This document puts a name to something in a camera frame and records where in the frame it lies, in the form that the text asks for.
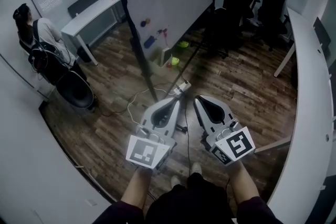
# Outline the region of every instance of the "white shirt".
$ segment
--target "white shirt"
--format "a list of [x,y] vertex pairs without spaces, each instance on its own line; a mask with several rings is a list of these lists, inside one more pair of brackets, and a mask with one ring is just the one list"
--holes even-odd
[[[47,18],[41,18],[37,22],[37,30],[39,36],[39,42],[46,42],[54,45],[60,52],[65,63],[73,66],[76,61],[76,57],[67,49],[62,38],[62,33],[56,28],[56,26]],[[31,48],[36,43],[35,39],[29,45]]]

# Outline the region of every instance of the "white cable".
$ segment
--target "white cable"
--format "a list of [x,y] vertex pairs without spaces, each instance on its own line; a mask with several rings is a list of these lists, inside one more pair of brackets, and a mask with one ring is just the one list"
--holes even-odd
[[[167,93],[165,90],[162,90],[162,89],[157,89],[157,88],[154,88],[154,89],[156,89],[156,90],[158,90],[158,91],[163,91],[163,92]],[[140,123],[139,123],[139,122],[136,122],[136,121],[133,119],[133,116],[132,116],[132,113],[131,113],[129,107],[130,107],[130,105],[135,101],[135,99],[137,98],[138,94],[147,92],[148,90],[149,90],[149,88],[148,88],[147,90],[142,91],[142,92],[138,92],[138,93],[135,95],[133,101],[130,102],[130,103],[128,104],[128,106],[127,106],[127,110],[128,110],[128,113],[130,113],[132,122],[136,123],[137,125],[140,125]]]

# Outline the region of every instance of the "power strip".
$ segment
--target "power strip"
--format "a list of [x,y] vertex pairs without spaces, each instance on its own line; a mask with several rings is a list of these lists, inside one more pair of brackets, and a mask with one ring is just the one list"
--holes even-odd
[[191,84],[189,81],[183,82],[178,88],[174,89],[174,92],[176,96],[179,96],[180,94],[186,92],[191,87]]

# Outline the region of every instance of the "forearm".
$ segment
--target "forearm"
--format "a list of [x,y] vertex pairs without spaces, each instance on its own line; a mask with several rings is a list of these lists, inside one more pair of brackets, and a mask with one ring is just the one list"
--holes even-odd
[[145,168],[139,167],[136,169],[121,201],[142,209],[146,200],[152,173],[151,170]]
[[230,183],[235,195],[237,204],[259,196],[256,184],[246,171],[241,161],[237,161],[227,167]]

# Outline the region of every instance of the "person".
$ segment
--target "person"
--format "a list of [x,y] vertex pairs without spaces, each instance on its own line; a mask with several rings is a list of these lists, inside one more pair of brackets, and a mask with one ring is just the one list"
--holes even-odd
[[[280,224],[266,203],[259,197],[256,185],[241,161],[226,168],[238,204],[237,222]],[[138,167],[120,201],[108,207],[94,224],[108,223],[234,223],[226,191],[202,177],[199,163],[192,166],[187,188],[178,177],[171,179],[172,190],[163,194],[149,208],[145,203],[152,171]]]
[[[36,44],[36,40],[33,31],[34,21],[31,16],[30,8],[26,3],[14,11],[13,19],[18,29],[20,44],[23,49],[30,54],[32,46]],[[57,27],[47,18],[40,18],[37,21],[37,31],[39,36],[38,42],[46,42],[56,47],[68,68],[87,81],[86,75],[76,62],[76,57],[67,49],[62,40],[62,34]]]

